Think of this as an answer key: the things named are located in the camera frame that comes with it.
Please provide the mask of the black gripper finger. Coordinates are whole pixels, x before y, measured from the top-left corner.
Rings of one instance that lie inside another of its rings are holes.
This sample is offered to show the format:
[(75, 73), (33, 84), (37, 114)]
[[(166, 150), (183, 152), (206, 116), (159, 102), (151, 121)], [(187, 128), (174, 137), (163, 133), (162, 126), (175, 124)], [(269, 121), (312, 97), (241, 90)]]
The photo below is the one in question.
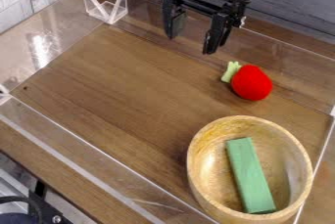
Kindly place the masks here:
[(186, 11), (179, 0), (162, 0), (162, 20), (164, 33), (173, 39), (181, 34), (186, 22)]
[(229, 37), (231, 31), (231, 20), (225, 14), (214, 14), (210, 21), (210, 29), (205, 33), (202, 53), (213, 54), (221, 47)]

